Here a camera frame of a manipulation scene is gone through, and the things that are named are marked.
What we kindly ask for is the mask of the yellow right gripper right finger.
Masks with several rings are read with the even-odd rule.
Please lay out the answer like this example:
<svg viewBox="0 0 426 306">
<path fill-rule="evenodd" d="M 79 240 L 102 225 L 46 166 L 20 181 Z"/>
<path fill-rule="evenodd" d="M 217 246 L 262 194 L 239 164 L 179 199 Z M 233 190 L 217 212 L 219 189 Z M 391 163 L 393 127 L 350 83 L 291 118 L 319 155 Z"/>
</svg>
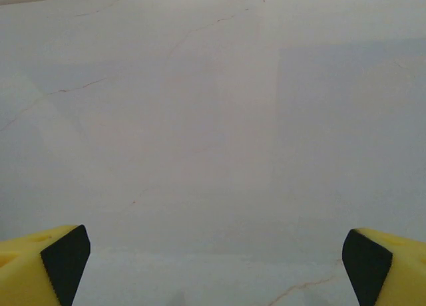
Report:
<svg viewBox="0 0 426 306">
<path fill-rule="evenodd" d="M 359 306 L 426 306 L 426 243 L 351 229 L 341 257 Z"/>
</svg>

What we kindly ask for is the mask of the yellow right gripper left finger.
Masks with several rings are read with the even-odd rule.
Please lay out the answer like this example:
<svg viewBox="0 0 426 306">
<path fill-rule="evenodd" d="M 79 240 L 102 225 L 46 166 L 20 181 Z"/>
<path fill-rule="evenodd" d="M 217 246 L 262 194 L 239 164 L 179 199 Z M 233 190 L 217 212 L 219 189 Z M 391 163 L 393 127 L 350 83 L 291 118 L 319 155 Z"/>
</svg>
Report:
<svg viewBox="0 0 426 306">
<path fill-rule="evenodd" d="M 90 254 L 84 225 L 0 241 L 0 306 L 73 306 Z"/>
</svg>

